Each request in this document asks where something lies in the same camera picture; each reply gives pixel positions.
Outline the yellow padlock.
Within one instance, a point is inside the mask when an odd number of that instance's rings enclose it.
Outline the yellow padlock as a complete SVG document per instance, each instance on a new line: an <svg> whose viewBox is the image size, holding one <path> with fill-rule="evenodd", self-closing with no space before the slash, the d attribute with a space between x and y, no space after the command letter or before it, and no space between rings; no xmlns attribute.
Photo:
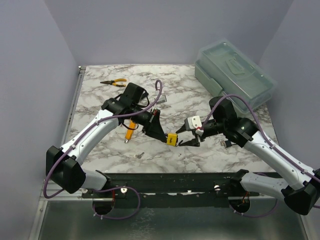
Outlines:
<svg viewBox="0 0 320 240"><path fill-rule="evenodd" d="M169 146L177 146L178 134L177 133L168 133L166 134L166 144Z"/></svg>

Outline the silver padlock keys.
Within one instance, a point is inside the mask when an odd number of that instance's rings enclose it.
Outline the silver padlock keys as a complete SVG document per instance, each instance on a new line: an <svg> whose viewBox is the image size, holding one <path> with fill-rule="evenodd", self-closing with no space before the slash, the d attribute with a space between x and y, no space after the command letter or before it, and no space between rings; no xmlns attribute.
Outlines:
<svg viewBox="0 0 320 240"><path fill-rule="evenodd" d="M137 159L141 159L144 154L145 154L145 153L142 152L142 153L140 153L140 154L136 154L135 157L136 157Z"/></svg>

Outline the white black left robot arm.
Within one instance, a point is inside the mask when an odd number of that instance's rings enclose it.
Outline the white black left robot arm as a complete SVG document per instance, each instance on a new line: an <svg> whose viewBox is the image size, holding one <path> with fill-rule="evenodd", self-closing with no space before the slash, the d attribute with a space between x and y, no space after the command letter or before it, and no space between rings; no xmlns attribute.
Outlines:
<svg viewBox="0 0 320 240"><path fill-rule="evenodd" d="M79 189L93 190L99 197L110 194L108 178L98 171L82 169L82 164L95 146L111 131L132 120L142 127L142 132L163 143L166 134L160 123L160 110L154 103L139 106L145 89L129 83L116 98L106 100L94 119L76 137L60 147L51 146L46 152L45 182L43 195L49 199L46 188L53 181L70 194Z"/></svg>

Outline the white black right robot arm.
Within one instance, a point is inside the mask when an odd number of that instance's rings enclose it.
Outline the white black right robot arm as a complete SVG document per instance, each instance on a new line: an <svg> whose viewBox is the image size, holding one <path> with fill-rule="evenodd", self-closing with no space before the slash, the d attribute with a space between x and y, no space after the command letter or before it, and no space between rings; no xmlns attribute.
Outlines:
<svg viewBox="0 0 320 240"><path fill-rule="evenodd" d="M185 119L177 133L192 132L194 139L179 146L198 147L207 137L223 134L229 141L255 154L279 175L261 176L240 170L231 180L230 191L264 194L284 203L295 213L306 216L320 198L320 171L294 158L263 131L257 116L253 120L236 114L230 96L217 96L209 101L211 111L205 121L199 116Z"/></svg>

